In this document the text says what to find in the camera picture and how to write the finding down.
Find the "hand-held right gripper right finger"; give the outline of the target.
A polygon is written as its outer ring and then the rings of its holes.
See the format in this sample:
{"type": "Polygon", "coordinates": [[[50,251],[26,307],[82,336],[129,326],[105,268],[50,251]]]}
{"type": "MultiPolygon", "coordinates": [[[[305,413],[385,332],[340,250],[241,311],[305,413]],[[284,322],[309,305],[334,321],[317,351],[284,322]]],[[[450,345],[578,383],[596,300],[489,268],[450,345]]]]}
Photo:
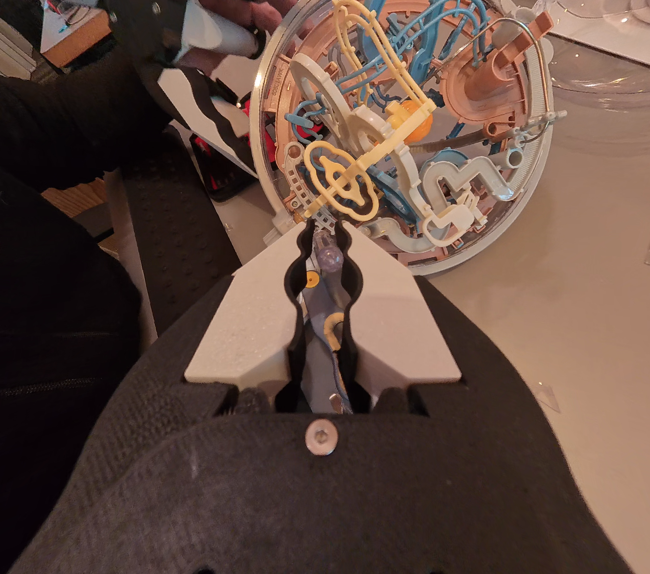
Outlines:
{"type": "Polygon", "coordinates": [[[421,287],[424,278],[385,253],[348,222],[339,223],[344,312],[339,370],[354,413],[388,388],[461,379],[421,287]]]}

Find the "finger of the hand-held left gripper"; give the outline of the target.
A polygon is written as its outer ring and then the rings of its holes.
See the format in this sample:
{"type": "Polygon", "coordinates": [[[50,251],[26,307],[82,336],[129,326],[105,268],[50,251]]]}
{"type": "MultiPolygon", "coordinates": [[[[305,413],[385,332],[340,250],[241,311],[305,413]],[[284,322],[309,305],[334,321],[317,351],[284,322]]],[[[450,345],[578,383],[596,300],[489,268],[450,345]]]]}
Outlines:
{"type": "Polygon", "coordinates": [[[231,122],[215,107],[205,77],[191,68],[165,68],[158,86],[177,112],[176,119],[254,178],[248,146],[234,134],[231,122]]]}

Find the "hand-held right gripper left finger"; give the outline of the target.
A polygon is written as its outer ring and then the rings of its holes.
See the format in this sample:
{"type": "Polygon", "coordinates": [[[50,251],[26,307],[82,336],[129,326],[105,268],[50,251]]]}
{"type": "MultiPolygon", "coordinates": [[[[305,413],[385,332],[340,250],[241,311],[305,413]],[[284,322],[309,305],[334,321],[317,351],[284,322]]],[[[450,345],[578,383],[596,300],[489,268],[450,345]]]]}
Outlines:
{"type": "Polygon", "coordinates": [[[234,273],[185,371],[193,383],[259,388],[278,412],[306,407],[304,314],[312,223],[299,223],[234,273]]]}

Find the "clear-handled screwdriver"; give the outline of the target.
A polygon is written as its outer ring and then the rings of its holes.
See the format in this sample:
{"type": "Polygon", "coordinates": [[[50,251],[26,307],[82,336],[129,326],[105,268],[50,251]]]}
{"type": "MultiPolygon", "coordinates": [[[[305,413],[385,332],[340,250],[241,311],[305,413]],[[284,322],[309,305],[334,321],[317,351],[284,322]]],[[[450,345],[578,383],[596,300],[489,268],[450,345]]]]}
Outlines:
{"type": "Polygon", "coordinates": [[[313,250],[319,268],[326,274],[335,274],[341,271],[344,257],[337,246],[336,237],[327,229],[319,229],[313,235],[313,250]]]}

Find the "marble maze ball toy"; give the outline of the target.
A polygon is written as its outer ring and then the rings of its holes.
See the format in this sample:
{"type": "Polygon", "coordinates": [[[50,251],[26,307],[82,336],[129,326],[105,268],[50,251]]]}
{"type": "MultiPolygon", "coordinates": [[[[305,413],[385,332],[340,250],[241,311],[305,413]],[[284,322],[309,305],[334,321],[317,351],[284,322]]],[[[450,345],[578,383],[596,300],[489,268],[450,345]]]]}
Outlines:
{"type": "Polygon", "coordinates": [[[360,228],[414,274],[492,244],[553,124],[546,10],[512,0],[300,0],[264,51],[250,143],[275,216],[360,228]]]}

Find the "person's left forearm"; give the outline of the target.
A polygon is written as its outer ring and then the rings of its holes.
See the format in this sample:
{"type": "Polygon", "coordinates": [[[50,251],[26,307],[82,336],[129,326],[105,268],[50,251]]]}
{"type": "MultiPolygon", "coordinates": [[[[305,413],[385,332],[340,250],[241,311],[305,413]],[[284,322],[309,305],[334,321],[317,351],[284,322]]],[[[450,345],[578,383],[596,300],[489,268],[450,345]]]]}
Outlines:
{"type": "Polygon", "coordinates": [[[118,48],[49,83],[2,77],[1,191],[91,182],[144,151],[171,120],[118,48]]]}

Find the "person's left hand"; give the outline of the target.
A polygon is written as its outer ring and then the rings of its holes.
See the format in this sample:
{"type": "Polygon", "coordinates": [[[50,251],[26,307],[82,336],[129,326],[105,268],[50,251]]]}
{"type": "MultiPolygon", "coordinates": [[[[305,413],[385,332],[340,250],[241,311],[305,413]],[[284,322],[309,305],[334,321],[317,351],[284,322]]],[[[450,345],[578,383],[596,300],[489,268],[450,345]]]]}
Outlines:
{"type": "Polygon", "coordinates": [[[198,0],[207,10],[220,15],[234,24],[272,34],[280,26],[284,16],[298,0],[198,0]]]}

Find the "red tool case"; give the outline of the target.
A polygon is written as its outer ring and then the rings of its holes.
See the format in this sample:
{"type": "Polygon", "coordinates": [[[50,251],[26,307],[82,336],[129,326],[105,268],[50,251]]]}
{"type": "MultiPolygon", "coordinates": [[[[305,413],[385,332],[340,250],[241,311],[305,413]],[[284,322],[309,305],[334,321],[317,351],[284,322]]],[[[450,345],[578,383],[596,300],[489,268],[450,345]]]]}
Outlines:
{"type": "MultiPolygon", "coordinates": [[[[237,95],[219,94],[212,96],[212,101],[217,111],[231,123],[233,134],[239,142],[243,142],[247,154],[250,154],[250,125],[244,103],[237,95]]],[[[257,182],[256,177],[196,135],[191,136],[190,146],[207,193],[215,202],[225,202],[257,182]]]]}

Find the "grey orange scissors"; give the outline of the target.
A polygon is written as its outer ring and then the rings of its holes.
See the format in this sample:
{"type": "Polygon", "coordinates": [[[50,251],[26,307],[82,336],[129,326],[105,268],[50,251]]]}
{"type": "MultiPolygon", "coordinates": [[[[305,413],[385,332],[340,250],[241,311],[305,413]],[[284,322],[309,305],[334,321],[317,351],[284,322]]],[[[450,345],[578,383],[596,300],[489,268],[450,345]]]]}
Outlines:
{"type": "Polygon", "coordinates": [[[307,319],[302,391],[315,413],[351,414],[352,405],[338,362],[344,315],[331,298],[326,277],[328,274],[322,277],[315,269],[308,269],[302,294],[307,319]]]}

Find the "wooden-edged table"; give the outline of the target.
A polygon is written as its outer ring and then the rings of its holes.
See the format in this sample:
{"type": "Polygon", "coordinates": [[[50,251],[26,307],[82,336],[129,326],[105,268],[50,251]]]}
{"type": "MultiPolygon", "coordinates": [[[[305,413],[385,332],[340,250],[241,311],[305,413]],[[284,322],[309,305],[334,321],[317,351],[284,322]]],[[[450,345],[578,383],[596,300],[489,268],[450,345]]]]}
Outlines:
{"type": "Polygon", "coordinates": [[[110,34],[104,10],[43,0],[40,53],[61,68],[110,34]]]}

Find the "black dimpled mat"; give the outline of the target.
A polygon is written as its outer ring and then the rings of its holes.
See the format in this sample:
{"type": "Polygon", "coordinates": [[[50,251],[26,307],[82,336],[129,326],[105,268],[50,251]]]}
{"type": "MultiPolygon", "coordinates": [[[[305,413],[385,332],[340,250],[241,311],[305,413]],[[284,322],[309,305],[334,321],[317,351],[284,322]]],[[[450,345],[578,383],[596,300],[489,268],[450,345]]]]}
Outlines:
{"type": "Polygon", "coordinates": [[[242,263],[179,131],[121,170],[157,335],[242,263]]]}

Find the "person's torso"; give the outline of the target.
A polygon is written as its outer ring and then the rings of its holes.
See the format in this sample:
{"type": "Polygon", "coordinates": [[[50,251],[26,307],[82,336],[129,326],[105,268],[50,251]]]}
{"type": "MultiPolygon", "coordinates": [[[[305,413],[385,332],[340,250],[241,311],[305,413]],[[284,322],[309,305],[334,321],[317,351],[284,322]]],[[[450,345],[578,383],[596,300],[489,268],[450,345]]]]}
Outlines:
{"type": "Polygon", "coordinates": [[[140,294],[87,231],[1,172],[1,572],[51,512],[138,359],[140,294]]]}

